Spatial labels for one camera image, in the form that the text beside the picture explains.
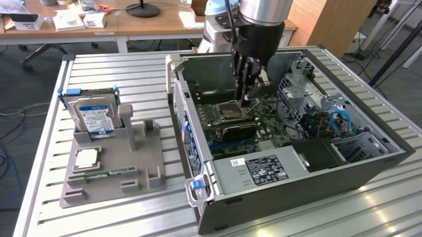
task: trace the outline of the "hard drive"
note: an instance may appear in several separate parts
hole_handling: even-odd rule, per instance
[[[65,94],[58,90],[58,97],[74,121],[76,131],[88,132],[92,138],[113,135],[113,130],[122,127],[117,115],[118,90],[68,89]]]

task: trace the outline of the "aluminum table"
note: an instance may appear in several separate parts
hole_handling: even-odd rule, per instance
[[[422,235],[422,130],[335,59],[329,52],[305,47],[416,149],[395,168],[349,191],[213,236],[420,236]],[[165,94],[164,57],[176,52],[76,55],[61,63],[58,87],[94,89],[116,85],[121,103],[133,105],[133,122],[156,118],[160,125],[166,189],[161,192],[61,209],[62,187],[73,122],[56,93],[42,130],[18,214],[20,236],[196,236],[196,219],[187,203],[180,156]],[[337,93],[321,75],[315,81]]]

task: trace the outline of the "hard drive label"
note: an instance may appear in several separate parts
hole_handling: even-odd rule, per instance
[[[245,166],[257,186],[288,179],[276,155],[247,160]]]
[[[113,126],[110,118],[106,117],[106,105],[84,106],[78,111],[89,133],[94,135],[112,133]]]

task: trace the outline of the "white sticker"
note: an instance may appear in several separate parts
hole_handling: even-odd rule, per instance
[[[106,117],[106,105],[80,107],[78,111],[89,133],[94,135],[112,133],[113,126],[110,118]]]
[[[94,34],[97,35],[97,36],[108,36],[108,35],[113,35],[113,32],[94,32]]]
[[[232,159],[231,161],[231,165],[235,167],[235,166],[239,166],[239,165],[244,165],[244,158],[240,158],[240,159]]]

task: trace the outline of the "paper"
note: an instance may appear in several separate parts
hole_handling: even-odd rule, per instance
[[[2,14],[30,14],[24,7],[24,1],[0,0],[0,13]]]
[[[192,13],[188,11],[180,11],[178,17],[183,23],[183,26],[188,30],[193,29],[203,29],[204,28],[204,22],[195,22]]]

